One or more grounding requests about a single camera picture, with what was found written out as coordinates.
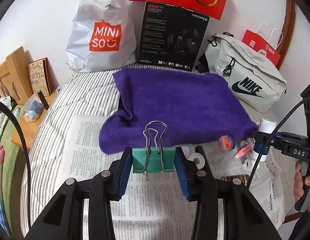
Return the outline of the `person's hand on handle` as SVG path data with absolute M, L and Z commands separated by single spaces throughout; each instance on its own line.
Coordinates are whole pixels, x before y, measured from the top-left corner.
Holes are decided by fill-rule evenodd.
M 302 178 L 301 163 L 297 161 L 295 164 L 294 189 L 293 189 L 293 195 L 296 200 L 299 200 L 304 194 L 303 190 L 304 183 L 306 183 L 306 186 L 310 186 L 310 176 L 307 176 L 305 179 Z

